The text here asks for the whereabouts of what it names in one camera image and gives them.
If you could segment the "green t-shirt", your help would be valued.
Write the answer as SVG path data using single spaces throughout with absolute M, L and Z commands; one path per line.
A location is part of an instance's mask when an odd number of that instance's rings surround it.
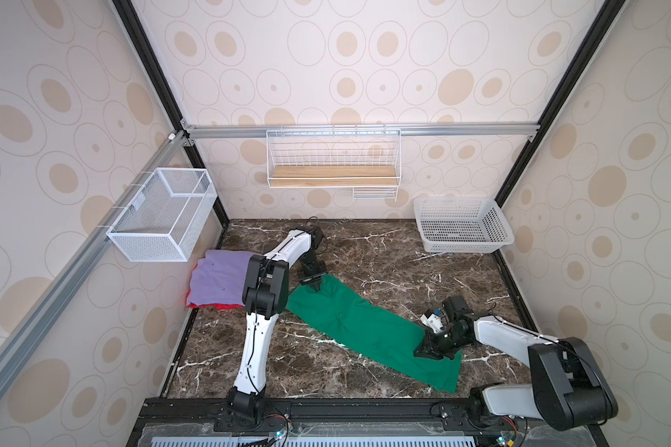
M 457 391 L 460 354 L 454 359 L 416 357 L 424 328 L 372 305 L 332 275 L 322 277 L 318 291 L 308 285 L 295 288 L 286 308 L 311 328 L 371 361 L 437 391 Z

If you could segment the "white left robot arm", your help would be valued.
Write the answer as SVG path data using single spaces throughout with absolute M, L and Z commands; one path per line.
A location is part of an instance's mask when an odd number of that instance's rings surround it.
M 290 270 L 300 264 L 299 283 L 316 292 L 327 273 L 317 251 L 324 240 L 318 225 L 300 225 L 265 254 L 251 256 L 242 291 L 246 309 L 246 337 L 242 361 L 233 387 L 227 393 L 227 409 L 255 426 L 267 409 L 267 361 L 270 341 L 289 298 Z

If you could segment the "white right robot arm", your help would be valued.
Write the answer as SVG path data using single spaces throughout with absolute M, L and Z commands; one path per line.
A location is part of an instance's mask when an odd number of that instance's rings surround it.
M 466 406 L 473 425 L 514 416 L 537 419 L 558 431 L 604 425 L 619 404 L 588 344 L 555 338 L 508 322 L 493 312 L 476 313 L 461 295 L 420 316 L 425 335 L 414 355 L 454 359 L 466 346 L 490 346 L 520 361 L 530 372 L 524 385 L 489 385 L 470 391 Z

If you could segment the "folded purple t-shirt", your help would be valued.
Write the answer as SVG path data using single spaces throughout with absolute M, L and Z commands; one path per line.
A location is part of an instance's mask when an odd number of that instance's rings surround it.
M 250 251 L 209 250 L 192 271 L 186 305 L 192 308 L 243 307 Z

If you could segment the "wooden shelf board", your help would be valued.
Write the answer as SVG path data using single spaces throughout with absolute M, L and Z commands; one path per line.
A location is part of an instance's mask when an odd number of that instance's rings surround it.
M 268 175 L 271 187 L 392 187 L 400 176 L 393 166 L 277 166 Z

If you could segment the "folded red t-shirt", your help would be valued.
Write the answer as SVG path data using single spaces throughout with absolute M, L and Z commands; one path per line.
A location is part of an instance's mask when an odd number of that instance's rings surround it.
M 220 266 L 202 259 L 192 272 L 186 305 L 221 310 L 243 307 L 245 276 L 244 267 Z

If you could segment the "white plastic laundry basket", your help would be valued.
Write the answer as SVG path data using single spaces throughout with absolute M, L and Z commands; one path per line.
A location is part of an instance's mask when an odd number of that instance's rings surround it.
M 503 211 L 483 197 L 417 197 L 414 211 L 427 253 L 494 253 L 514 243 Z

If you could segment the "horizontal aluminium back rail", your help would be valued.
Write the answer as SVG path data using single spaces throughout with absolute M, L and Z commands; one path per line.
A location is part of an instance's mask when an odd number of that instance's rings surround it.
M 530 122 L 371 125 L 186 126 L 192 139 L 266 139 L 269 137 L 365 137 L 398 134 L 402 137 L 535 135 L 540 126 Z

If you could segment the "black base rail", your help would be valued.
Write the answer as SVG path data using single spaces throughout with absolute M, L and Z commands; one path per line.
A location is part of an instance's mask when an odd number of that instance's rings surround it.
M 149 399 L 130 446 L 605 446 L 600 428 L 468 418 L 464 399 L 270 399 L 255 422 L 224 400 Z

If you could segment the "black left corner post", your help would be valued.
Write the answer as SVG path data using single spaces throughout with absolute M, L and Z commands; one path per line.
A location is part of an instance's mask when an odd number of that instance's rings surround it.
M 143 69 L 145 69 L 145 72 L 147 73 L 152 88 L 156 91 L 160 106 L 167 115 L 171 126 L 174 130 L 183 131 L 188 136 L 188 131 L 185 130 L 182 122 L 184 118 L 182 111 L 179 104 L 177 104 L 167 77 L 161 68 L 158 57 L 154 52 L 154 48 L 149 41 L 145 28 L 138 17 L 137 10 L 132 1 L 114 0 L 109 2 L 115 7 L 117 16 L 119 16 L 119 20 L 124 26 L 130 42 L 132 42 L 132 46 L 137 53 Z M 193 168 L 206 168 L 201 153 L 197 149 L 195 143 L 187 143 L 185 151 Z M 227 229 L 230 224 L 230 219 L 227 216 L 226 209 L 221 200 L 216 199 L 212 208 L 223 229 Z

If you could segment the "black corner post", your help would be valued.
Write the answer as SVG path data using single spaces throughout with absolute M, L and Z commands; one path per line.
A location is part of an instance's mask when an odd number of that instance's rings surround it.
M 538 121 L 538 130 L 523 146 L 523 149 L 518 155 L 516 162 L 514 162 L 514 166 L 508 173 L 503 186 L 497 193 L 495 201 L 500 207 L 503 207 L 510 195 L 512 195 L 514 188 L 516 188 L 520 178 L 527 169 L 529 162 L 533 160 L 537 150 L 544 141 L 544 138 L 553 127 L 553 124 L 555 124 L 555 121 L 557 121 L 557 118 L 563 110 L 567 100 L 570 98 L 572 91 L 574 91 L 574 88 L 583 77 L 585 70 L 591 61 L 593 61 L 596 51 L 601 46 L 607 33 L 609 33 L 615 20 L 623 11 L 625 4 L 626 1 L 624 0 L 608 0 L 603 2 L 594 22 L 583 37 L 567 70 L 557 84 L 557 88 L 554 90 L 552 98 L 546 105 L 546 108 L 544 108 L 542 116 Z
M 115 7 L 117 16 L 119 16 L 119 20 L 124 26 L 130 42 L 132 42 L 132 46 L 137 53 L 143 69 L 145 69 L 145 72 L 147 73 L 152 88 L 156 91 L 160 106 L 167 115 L 171 126 L 174 130 L 183 131 L 188 136 L 188 131 L 185 130 L 182 122 L 184 118 L 182 111 L 179 104 L 177 104 L 167 77 L 161 68 L 158 57 L 154 52 L 154 48 L 149 41 L 145 28 L 138 17 L 137 10 L 132 1 L 114 0 L 109 2 Z M 187 143 L 185 151 L 193 168 L 206 168 L 201 153 L 197 149 L 195 143 Z M 221 200 L 216 199 L 212 208 L 223 229 L 227 229 L 230 224 L 230 219 L 227 216 L 226 209 Z

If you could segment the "aluminium left wall rail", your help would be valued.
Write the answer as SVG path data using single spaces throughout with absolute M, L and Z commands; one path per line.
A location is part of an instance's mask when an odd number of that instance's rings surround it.
M 187 141 L 184 130 L 178 130 L 167 138 L 1 346 L 0 400 L 110 247 L 107 229 L 136 198 L 153 171 L 166 166 Z

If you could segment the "black right corner post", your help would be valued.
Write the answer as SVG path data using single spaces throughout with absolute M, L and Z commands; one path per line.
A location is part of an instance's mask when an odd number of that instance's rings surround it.
M 533 160 L 537 150 L 544 141 L 544 138 L 553 127 L 553 124 L 555 124 L 555 121 L 557 121 L 557 118 L 563 110 L 567 100 L 570 98 L 572 91 L 574 91 L 574 88 L 583 77 L 585 70 L 591 61 L 593 61 L 596 51 L 601 46 L 607 33 L 609 33 L 615 20 L 623 11 L 625 4 L 626 1 L 624 0 L 608 0 L 603 2 L 594 22 L 583 37 L 567 70 L 557 84 L 557 88 L 554 90 L 552 98 L 546 105 L 546 108 L 544 108 L 542 116 L 538 121 L 538 130 L 523 146 L 523 149 L 518 155 L 516 162 L 514 162 L 514 166 L 508 173 L 503 186 L 497 193 L 495 201 L 500 207 L 503 207 L 510 195 L 512 195 L 514 188 L 516 188 L 520 178 L 527 169 L 529 162 Z

